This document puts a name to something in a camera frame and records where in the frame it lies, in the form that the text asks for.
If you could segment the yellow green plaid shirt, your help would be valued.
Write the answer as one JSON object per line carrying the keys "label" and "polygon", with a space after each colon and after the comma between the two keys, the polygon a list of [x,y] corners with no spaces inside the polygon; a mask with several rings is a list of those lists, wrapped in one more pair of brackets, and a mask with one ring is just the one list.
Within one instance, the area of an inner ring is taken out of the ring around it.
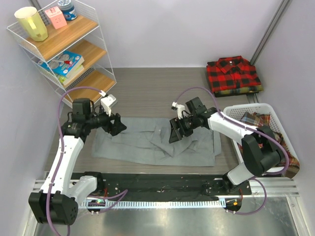
{"label": "yellow green plaid shirt", "polygon": [[244,95],[249,93],[257,93],[263,91],[263,86],[251,86],[251,87],[242,87],[242,88],[234,88],[234,89],[226,89],[222,91],[214,92],[215,97],[226,97],[226,96],[236,96],[236,95]]}

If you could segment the orange plaid shirt in basket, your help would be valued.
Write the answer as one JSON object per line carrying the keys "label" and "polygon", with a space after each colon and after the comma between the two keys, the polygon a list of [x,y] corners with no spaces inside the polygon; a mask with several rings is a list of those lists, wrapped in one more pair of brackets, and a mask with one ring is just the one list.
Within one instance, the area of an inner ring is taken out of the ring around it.
{"label": "orange plaid shirt in basket", "polygon": [[[270,114],[259,114],[257,112],[250,114],[249,112],[245,112],[244,115],[242,116],[242,118],[240,119],[240,121],[245,123],[245,124],[256,126],[256,127],[261,127],[264,125],[270,126],[271,115]],[[276,141],[285,149],[285,151],[287,152],[287,155],[289,157],[288,169],[282,175],[284,177],[288,177],[288,178],[292,179],[299,172],[300,163],[299,163],[298,159],[294,155],[292,155],[291,152],[289,151],[289,148],[288,148],[286,142],[284,141],[284,137],[283,137],[282,133],[273,131],[273,134],[274,134]]]}

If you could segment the grey long sleeve shirt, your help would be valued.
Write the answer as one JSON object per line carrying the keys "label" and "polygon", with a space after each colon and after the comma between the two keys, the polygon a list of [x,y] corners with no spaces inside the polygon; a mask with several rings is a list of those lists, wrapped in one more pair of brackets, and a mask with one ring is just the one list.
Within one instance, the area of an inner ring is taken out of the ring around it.
{"label": "grey long sleeve shirt", "polygon": [[127,129],[116,136],[97,129],[92,157],[158,166],[212,167],[221,154],[218,132],[199,127],[189,137],[169,143],[167,118],[122,118]]}

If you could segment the aluminium frame post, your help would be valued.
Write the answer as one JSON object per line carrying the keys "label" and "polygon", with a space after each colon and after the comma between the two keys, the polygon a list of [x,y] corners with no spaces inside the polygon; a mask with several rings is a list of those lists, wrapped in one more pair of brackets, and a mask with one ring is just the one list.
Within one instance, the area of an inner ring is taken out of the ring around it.
{"label": "aluminium frame post", "polygon": [[290,6],[291,2],[292,2],[292,0],[282,0],[280,2],[280,5],[278,6],[273,17],[271,18],[271,21],[270,21],[263,37],[261,38],[251,60],[250,60],[250,63],[252,65],[256,64],[262,51],[264,50],[266,44],[268,43],[268,40],[272,36],[273,32],[276,30],[277,25],[281,21],[282,17],[284,16],[284,14],[287,11],[288,7]]}

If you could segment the pink cube box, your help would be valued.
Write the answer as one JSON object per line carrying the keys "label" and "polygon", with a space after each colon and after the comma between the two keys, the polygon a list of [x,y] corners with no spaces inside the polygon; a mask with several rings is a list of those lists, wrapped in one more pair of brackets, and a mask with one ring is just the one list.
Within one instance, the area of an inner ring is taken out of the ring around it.
{"label": "pink cube box", "polygon": [[49,18],[54,29],[60,29],[67,25],[66,19],[63,16],[62,11],[57,7],[52,7],[44,11],[46,16]]}

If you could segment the blue lidded jar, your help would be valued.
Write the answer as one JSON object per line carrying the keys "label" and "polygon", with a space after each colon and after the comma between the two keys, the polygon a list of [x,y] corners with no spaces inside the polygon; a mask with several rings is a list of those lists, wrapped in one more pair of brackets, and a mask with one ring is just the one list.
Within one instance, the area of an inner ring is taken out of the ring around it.
{"label": "blue lidded jar", "polygon": [[71,0],[59,0],[57,4],[67,21],[72,21],[77,18],[77,13]]}

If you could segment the white plastic laundry basket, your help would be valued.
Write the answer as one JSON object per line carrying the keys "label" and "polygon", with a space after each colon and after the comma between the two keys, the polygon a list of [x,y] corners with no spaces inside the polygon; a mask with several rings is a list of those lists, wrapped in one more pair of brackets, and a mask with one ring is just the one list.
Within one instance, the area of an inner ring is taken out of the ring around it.
{"label": "white plastic laundry basket", "polygon": [[294,178],[300,170],[297,154],[280,122],[274,109],[266,103],[242,104],[226,107],[224,113],[245,124],[261,127],[267,125],[274,132],[279,144],[283,146],[289,157],[288,169],[284,177]]}

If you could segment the yellow plastic pitcher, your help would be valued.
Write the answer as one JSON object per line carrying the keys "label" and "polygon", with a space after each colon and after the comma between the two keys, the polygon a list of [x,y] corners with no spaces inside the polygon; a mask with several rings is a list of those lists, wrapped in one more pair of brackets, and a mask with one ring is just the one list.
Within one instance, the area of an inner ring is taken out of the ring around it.
{"label": "yellow plastic pitcher", "polygon": [[48,38],[47,28],[35,7],[22,7],[14,16],[32,40],[41,42]]}

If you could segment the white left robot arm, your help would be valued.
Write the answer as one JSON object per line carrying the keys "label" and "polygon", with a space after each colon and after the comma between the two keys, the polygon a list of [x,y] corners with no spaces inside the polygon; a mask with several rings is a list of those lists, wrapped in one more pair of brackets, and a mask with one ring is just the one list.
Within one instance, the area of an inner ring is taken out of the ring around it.
{"label": "white left robot arm", "polygon": [[117,102],[113,95],[100,100],[100,109],[88,98],[75,99],[68,120],[61,126],[61,137],[48,177],[38,192],[29,196],[29,205],[40,224],[71,226],[79,205],[89,196],[100,196],[105,183],[100,172],[84,172],[74,186],[70,185],[73,169],[87,137],[94,129],[102,128],[111,136],[126,130],[121,116],[112,113]]}

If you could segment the red black plaid shirt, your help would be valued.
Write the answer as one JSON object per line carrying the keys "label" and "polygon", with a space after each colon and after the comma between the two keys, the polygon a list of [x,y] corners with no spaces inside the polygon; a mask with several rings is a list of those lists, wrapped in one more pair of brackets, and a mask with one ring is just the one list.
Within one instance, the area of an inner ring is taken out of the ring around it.
{"label": "red black plaid shirt", "polygon": [[213,92],[261,85],[255,66],[242,56],[208,62],[206,71]]}

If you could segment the green book under blue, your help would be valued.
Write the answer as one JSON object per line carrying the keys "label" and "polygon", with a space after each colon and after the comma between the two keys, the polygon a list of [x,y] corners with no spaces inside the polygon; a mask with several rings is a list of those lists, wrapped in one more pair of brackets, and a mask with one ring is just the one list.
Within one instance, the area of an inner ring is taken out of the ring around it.
{"label": "green book under blue", "polygon": [[84,70],[83,65],[80,65],[70,75],[66,75],[66,76],[58,75],[57,78],[63,86],[66,86],[72,81],[72,79],[74,79],[77,75],[79,75],[83,70]]}

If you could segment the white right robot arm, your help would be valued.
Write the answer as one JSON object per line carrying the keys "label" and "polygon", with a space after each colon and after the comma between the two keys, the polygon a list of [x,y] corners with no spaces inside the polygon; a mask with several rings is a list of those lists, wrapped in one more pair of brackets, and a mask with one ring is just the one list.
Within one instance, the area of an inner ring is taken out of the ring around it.
{"label": "white right robot arm", "polygon": [[177,117],[170,120],[169,143],[180,141],[199,127],[216,131],[241,145],[243,162],[222,176],[222,188],[234,194],[240,185],[253,177],[267,173],[284,160],[286,151],[275,140],[270,127],[254,127],[237,121],[215,107],[206,108],[199,97],[185,105],[172,103]]}

